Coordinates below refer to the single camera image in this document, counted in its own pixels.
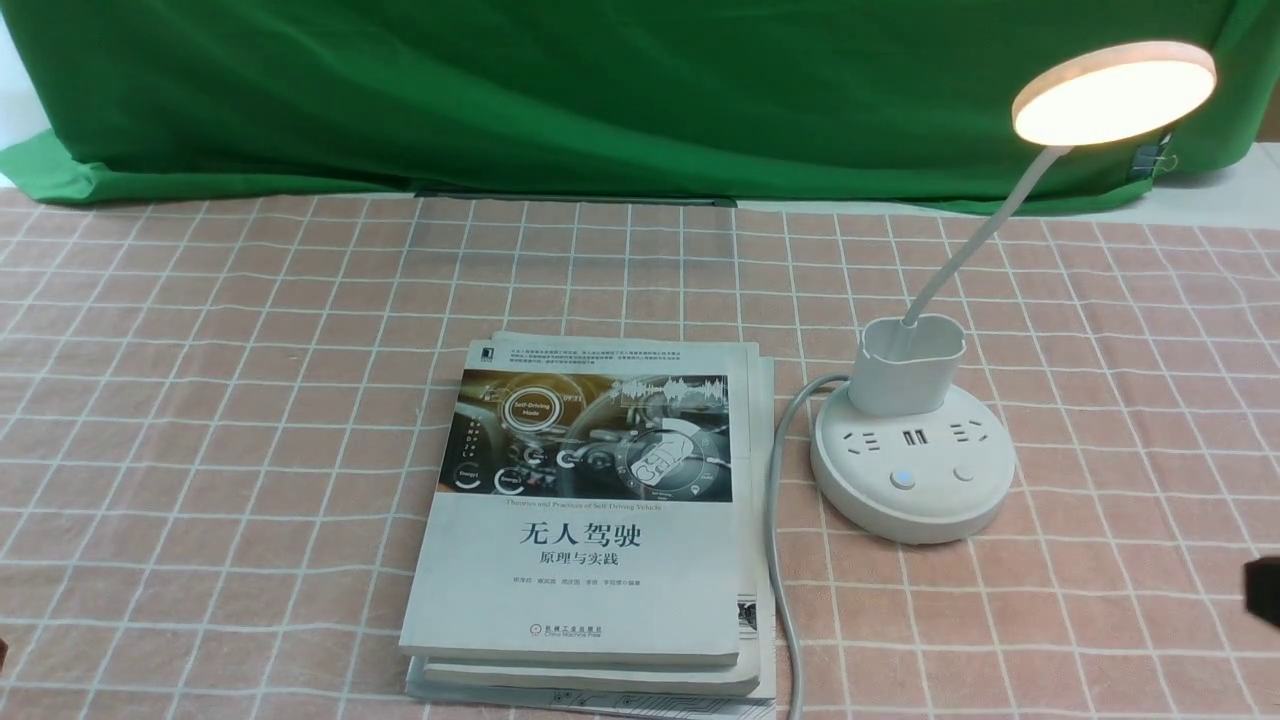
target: desk lamp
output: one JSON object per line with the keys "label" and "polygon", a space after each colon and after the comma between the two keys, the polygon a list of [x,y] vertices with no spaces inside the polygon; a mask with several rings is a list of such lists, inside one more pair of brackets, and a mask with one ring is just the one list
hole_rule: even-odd
{"label": "desk lamp", "polygon": [[1074,146],[1166,127],[1199,106],[1216,79],[1208,53],[1157,41],[1082,55],[1023,88],[1014,132],[1044,149],[902,318],[864,328],[849,382],[818,414],[810,462],[837,510],[908,544],[961,539],[996,516],[1014,479],[1014,443],[986,405],[951,383],[965,333],[947,316],[925,314],[925,305],[1055,160]]}

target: white wall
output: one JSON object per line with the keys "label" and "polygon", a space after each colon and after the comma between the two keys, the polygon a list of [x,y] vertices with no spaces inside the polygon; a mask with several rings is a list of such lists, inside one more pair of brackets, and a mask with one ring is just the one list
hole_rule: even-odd
{"label": "white wall", "polygon": [[44,129],[49,129],[49,118],[0,17],[0,147],[22,142]]}

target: power button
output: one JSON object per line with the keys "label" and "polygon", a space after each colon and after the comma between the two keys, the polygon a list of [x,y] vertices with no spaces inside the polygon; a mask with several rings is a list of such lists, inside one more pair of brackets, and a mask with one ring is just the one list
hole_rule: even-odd
{"label": "power button", "polygon": [[893,470],[888,474],[888,482],[897,489],[911,489],[915,487],[915,477],[906,470]]}

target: lamp head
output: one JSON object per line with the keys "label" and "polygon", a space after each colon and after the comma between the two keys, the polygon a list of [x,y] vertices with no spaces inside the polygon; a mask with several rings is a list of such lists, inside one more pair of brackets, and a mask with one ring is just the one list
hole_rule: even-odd
{"label": "lamp head", "polygon": [[1050,68],[1014,100],[1014,132],[1047,146],[1124,140],[1162,128],[1213,92],[1213,58],[1185,42],[1132,42]]}

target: table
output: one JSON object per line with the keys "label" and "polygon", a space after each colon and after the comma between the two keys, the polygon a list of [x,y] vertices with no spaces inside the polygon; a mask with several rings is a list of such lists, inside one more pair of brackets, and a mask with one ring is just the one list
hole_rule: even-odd
{"label": "table", "polygon": [[[422,719],[396,641],[468,341],[755,341],[781,405],[975,222],[0,193],[0,716]],[[1276,232],[1011,222],[933,306],[1019,450],[969,542],[860,533],[797,423],[813,717],[1280,714],[1240,601],[1280,552],[1277,261]]]}

